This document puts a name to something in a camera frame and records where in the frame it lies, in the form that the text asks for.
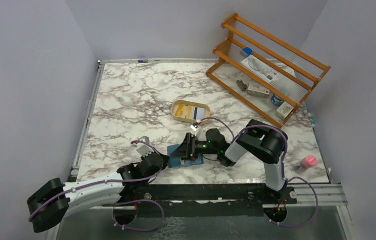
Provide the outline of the blue leather card holder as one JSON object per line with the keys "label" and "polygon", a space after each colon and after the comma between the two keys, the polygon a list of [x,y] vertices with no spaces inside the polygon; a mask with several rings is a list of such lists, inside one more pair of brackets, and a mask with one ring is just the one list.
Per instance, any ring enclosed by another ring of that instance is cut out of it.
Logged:
{"label": "blue leather card holder", "polygon": [[178,157],[171,157],[171,154],[178,148],[178,144],[170,145],[167,147],[167,153],[170,157],[168,162],[168,167],[172,168],[183,168],[183,167],[192,167],[192,166],[199,166],[204,164],[204,158],[200,155],[196,160],[181,160]]}

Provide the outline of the light blue striped card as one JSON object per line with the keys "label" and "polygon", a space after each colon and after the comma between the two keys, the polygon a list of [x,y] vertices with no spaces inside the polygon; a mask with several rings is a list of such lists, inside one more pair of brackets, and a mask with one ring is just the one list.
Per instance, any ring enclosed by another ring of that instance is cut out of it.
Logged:
{"label": "light blue striped card", "polygon": [[207,110],[202,107],[193,107],[191,111],[191,118],[193,120],[201,120],[205,118]]}

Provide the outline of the yellow orange card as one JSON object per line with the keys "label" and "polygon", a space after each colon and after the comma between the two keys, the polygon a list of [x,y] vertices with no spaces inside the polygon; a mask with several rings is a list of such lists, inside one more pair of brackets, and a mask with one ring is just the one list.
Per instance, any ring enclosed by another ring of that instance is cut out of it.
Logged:
{"label": "yellow orange card", "polygon": [[179,104],[175,111],[175,116],[184,119],[191,119],[192,106],[186,104]]}

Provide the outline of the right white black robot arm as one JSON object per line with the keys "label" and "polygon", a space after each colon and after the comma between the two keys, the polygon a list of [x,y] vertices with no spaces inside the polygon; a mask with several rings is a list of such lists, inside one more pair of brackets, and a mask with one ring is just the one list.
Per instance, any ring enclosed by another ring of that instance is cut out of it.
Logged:
{"label": "right white black robot arm", "polygon": [[194,161],[202,155],[216,155],[216,159],[225,167],[234,166],[249,153],[263,162],[265,169],[265,199],[276,204],[285,196],[284,158],[288,151],[287,134],[273,126],[257,120],[250,120],[231,142],[216,128],[205,133],[206,140],[187,133],[177,148],[170,150],[170,158],[182,161]]}

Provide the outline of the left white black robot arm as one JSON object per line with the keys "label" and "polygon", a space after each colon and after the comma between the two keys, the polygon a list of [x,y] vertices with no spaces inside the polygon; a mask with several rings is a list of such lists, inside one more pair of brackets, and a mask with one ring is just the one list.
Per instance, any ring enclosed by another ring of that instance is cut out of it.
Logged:
{"label": "left white black robot arm", "polygon": [[138,163],[92,180],[63,183],[60,178],[51,179],[28,198],[28,221],[35,233],[42,233],[64,218],[92,207],[133,204],[138,200],[136,191],[148,186],[151,179],[167,168],[169,160],[167,155],[153,152]]}

